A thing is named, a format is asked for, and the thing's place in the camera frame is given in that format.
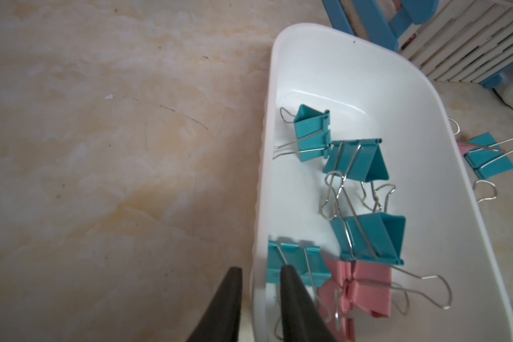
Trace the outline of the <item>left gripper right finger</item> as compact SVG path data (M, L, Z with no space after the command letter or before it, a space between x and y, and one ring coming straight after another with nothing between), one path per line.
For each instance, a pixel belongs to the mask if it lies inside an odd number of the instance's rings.
M280 297L284 341L336 341L292 265L282 267Z

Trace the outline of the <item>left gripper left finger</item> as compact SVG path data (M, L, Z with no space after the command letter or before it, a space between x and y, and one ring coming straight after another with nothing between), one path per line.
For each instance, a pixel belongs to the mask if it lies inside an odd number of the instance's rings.
M187 341L238 341L242 287L242 268L230 267Z

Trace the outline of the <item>white plastic storage box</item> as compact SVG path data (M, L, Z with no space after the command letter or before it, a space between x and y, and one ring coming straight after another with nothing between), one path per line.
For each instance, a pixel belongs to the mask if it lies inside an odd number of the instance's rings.
M269 241L318 246L324 261L346 261L330 221L319 213L329 158L273 159L297 150L274 149L296 139L279 109L296 115L301 104L330 110L331 142L382 139L389 179L348 180L345 193L361 209L404 216L404 265L397 267L419 276L438 274L453 292L446 310L409 294L406 316L392 306L388 318L374 318L356 306L350 317L357 339L513 341L510 301L437 91L399 54L318 24L286 28L272 48L251 276L255 340L283 336L280 284L266 283ZM394 271L393 282L441 304L448 298L438 280Z

